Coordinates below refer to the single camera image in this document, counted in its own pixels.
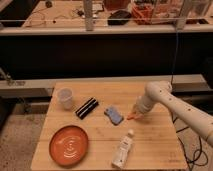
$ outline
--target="electronic equipment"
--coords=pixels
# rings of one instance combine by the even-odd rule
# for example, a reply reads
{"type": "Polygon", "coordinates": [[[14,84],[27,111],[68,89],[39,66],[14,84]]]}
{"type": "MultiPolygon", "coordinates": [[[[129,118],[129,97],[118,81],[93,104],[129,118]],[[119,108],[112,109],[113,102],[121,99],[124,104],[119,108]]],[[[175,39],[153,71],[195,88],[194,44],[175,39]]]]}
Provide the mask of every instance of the electronic equipment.
{"type": "Polygon", "coordinates": [[[84,119],[98,105],[98,101],[92,97],[86,101],[75,113],[80,119],[84,119]]]}
{"type": "Polygon", "coordinates": [[[131,18],[131,13],[124,10],[118,10],[113,13],[107,20],[108,25],[124,25],[131,18]]]}

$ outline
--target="black box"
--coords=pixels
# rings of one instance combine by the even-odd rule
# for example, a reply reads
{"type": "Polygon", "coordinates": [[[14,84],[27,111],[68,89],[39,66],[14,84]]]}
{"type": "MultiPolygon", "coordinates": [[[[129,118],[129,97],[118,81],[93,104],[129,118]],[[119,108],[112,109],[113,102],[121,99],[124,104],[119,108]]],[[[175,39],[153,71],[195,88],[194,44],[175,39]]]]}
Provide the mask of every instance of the black box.
{"type": "Polygon", "coordinates": [[[118,10],[108,18],[108,25],[124,25],[131,18],[128,11],[118,10]]]}
{"type": "Polygon", "coordinates": [[[213,58],[207,58],[202,67],[202,75],[208,85],[213,88],[213,58]]]}

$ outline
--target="white bottle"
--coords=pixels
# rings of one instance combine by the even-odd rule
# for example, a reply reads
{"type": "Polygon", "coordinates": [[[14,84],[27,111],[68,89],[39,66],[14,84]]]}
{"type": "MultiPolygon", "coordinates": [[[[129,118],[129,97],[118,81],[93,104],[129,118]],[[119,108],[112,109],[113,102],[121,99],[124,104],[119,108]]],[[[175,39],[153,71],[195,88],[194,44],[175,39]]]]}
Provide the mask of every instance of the white bottle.
{"type": "Polygon", "coordinates": [[[128,152],[132,146],[133,140],[132,137],[134,131],[130,129],[128,134],[121,140],[118,149],[115,153],[115,156],[112,160],[112,166],[122,169],[127,160],[128,152]]]}

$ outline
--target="wooden table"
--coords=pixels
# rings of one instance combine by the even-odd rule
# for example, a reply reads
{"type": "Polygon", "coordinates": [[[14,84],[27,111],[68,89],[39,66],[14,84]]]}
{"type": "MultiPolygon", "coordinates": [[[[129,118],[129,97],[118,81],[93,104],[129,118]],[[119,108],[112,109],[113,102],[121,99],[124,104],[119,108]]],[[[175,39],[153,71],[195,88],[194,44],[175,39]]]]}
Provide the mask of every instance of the wooden table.
{"type": "MultiPolygon", "coordinates": [[[[93,3],[101,3],[102,1],[95,0],[93,3]]],[[[69,27],[79,28],[85,27],[85,21],[82,17],[76,14],[76,9],[83,10],[83,1],[52,1],[53,6],[46,8],[45,1],[40,1],[35,7],[31,15],[24,22],[22,27],[69,27]]],[[[107,27],[107,18],[114,11],[107,11],[98,13],[98,19],[94,20],[94,25],[98,27],[107,27]]],[[[213,24],[213,5],[210,7],[205,19],[213,24]]],[[[138,26],[134,21],[129,21],[123,27],[138,26]]]]}
{"type": "Polygon", "coordinates": [[[144,82],[127,81],[57,83],[33,157],[32,170],[64,170],[54,163],[48,149],[51,137],[66,125],[82,127],[89,137],[85,159],[72,170],[114,170],[111,160],[129,129],[133,129],[135,135],[125,170],[186,169],[175,128],[164,106],[157,104],[142,120],[125,119],[118,126],[114,126],[104,115],[104,110],[113,105],[126,118],[137,97],[144,93],[144,85],[144,82]],[[75,105],[71,111],[63,110],[55,97],[56,91],[63,87],[73,91],[75,105]],[[80,120],[74,111],[90,97],[95,97],[100,105],[80,120]]]}

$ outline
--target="orange object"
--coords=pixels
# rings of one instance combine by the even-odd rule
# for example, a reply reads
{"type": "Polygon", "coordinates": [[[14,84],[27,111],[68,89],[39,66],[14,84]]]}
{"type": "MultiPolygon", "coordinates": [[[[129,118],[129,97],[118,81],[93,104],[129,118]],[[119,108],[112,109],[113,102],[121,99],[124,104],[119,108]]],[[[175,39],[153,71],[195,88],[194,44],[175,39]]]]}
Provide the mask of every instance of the orange object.
{"type": "Polygon", "coordinates": [[[130,0],[104,0],[104,6],[107,10],[125,9],[130,0]]]}
{"type": "Polygon", "coordinates": [[[127,120],[132,120],[132,119],[140,119],[143,115],[142,114],[137,114],[137,113],[130,113],[127,116],[127,120]]]}
{"type": "Polygon", "coordinates": [[[86,154],[88,136],[78,126],[66,126],[57,131],[49,144],[52,159],[60,166],[72,166],[86,154]]]}
{"type": "Polygon", "coordinates": [[[143,8],[134,5],[132,7],[132,17],[137,24],[150,24],[152,17],[152,8],[144,6],[143,8]]]}

